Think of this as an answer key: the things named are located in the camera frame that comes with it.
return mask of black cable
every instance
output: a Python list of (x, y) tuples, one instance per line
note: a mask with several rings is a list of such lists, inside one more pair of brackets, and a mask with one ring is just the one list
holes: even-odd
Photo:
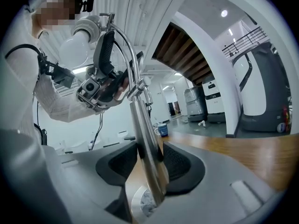
[(34, 127), (35, 127), (35, 128), (39, 131), (39, 133), (41, 134), (41, 141), (42, 141), (41, 145), (43, 145), (43, 132), (42, 132), (41, 128), (40, 128), (36, 123), (34, 123)]
[(37, 125), (39, 126), (39, 122), (38, 122), (38, 102), (36, 105), (36, 117), (37, 117)]
[(30, 44), (22, 44), (22, 45), (18, 45), (14, 48), (12, 48), (6, 55), (5, 55), (5, 59), (8, 58), (8, 56), (15, 50), (20, 49), (20, 48), (29, 48), (32, 49), (33, 51), (35, 51), (39, 56), (42, 56), (41, 52), (39, 51), (38, 48), (36, 48), (34, 45), (30, 45)]
[(146, 109), (148, 110), (149, 118), (150, 118), (151, 106), (148, 104), (145, 104), (145, 105), (146, 105)]
[(94, 139), (93, 139), (93, 144), (92, 144), (92, 147), (91, 147), (90, 151), (93, 150), (95, 141), (97, 140), (97, 137), (98, 137), (99, 132), (101, 131), (102, 127), (103, 127), (103, 113), (100, 114), (100, 126), (99, 126), (99, 128), (98, 128), (97, 133), (95, 134), (95, 137), (94, 137)]

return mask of white robot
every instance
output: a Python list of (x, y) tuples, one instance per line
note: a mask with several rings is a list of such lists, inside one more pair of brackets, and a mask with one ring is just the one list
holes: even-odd
[(224, 123), (225, 113), (221, 94), (213, 75), (210, 75), (202, 82), (207, 106), (207, 121), (210, 123)]

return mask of white shirt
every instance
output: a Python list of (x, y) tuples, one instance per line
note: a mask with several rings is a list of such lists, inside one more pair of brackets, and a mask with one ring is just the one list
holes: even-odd
[[(7, 30), (1, 44), (1, 53), (5, 55), (13, 47), (25, 43), (39, 48), (38, 39), (34, 38), (31, 32), (31, 14), (24, 7), (17, 14), (10, 28)], [(36, 137), (32, 113), (34, 96), (52, 119), (71, 122), (96, 114), (94, 110), (86, 108), (84, 103), (77, 100), (75, 95), (76, 90), (72, 95), (61, 97), (55, 89), (50, 76), (43, 74), (39, 76), (38, 80), (39, 67), (35, 51), (28, 48), (18, 49), (12, 52), (6, 61), (9, 65), (8, 69), (14, 73), (14, 76), (17, 77), (26, 89), (28, 96), (31, 96), (31, 102), (25, 102), (25, 107), (21, 106), (22, 109), (25, 109), (24, 112), (19, 112), (19, 114), (22, 114), (22, 117), (12, 117), (20, 120), (14, 124), (14, 129), (19, 129), (23, 134)]]

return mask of metal rod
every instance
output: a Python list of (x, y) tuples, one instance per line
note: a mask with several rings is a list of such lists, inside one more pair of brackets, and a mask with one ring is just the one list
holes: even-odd
[[(234, 44), (234, 47), (235, 47), (235, 44)], [(235, 48), (236, 48), (237, 51), (239, 51), (239, 50), (237, 49), (237, 47), (235, 47)]]
[[(239, 40), (242, 40), (244, 37), (246, 37), (248, 34), (252, 34), (254, 33), (256, 30), (260, 29), (261, 27), (257, 27), (256, 29), (252, 30), (251, 32), (248, 32), (246, 35), (242, 36), (241, 38), (239, 38), (238, 40), (236, 40), (236, 42), (238, 42)], [(222, 51), (224, 51), (225, 49), (227, 49), (230, 46), (233, 46), (234, 43), (230, 44), (229, 46), (227, 46), (226, 48), (224, 48)]]
[(133, 97), (130, 104), (138, 153), (149, 189), (159, 206), (164, 200), (168, 173), (144, 101), (139, 98)]
[(147, 105), (151, 105), (151, 104), (153, 104), (153, 98), (151, 97), (151, 93), (150, 93), (149, 88), (148, 88), (148, 87), (145, 87), (145, 88), (143, 89), (143, 91), (144, 91), (144, 96), (145, 96), (145, 99), (146, 99), (146, 104), (147, 104)]
[(130, 62), (129, 62), (128, 56), (127, 56), (125, 50), (123, 49), (122, 45), (118, 44), (117, 41), (114, 41), (114, 44), (116, 45), (118, 50), (121, 52), (122, 58), (124, 59), (124, 61), (126, 63), (127, 71), (128, 71), (128, 78), (129, 78), (129, 90), (131, 91), (134, 87), (134, 80), (133, 80), (133, 74), (132, 74), (132, 70), (130, 67)]
[(131, 56), (132, 56), (132, 61), (133, 61), (133, 70), (134, 70), (134, 76), (135, 76), (135, 83), (137, 84), (140, 81), (140, 72), (139, 72), (139, 66), (138, 66), (138, 60), (136, 53), (134, 52), (133, 45), (129, 41), (129, 38), (127, 37), (126, 34), (122, 30), (118, 28), (115, 24), (111, 23), (110, 26), (114, 28), (125, 40), (126, 44), (128, 45), (128, 48), (130, 50)]

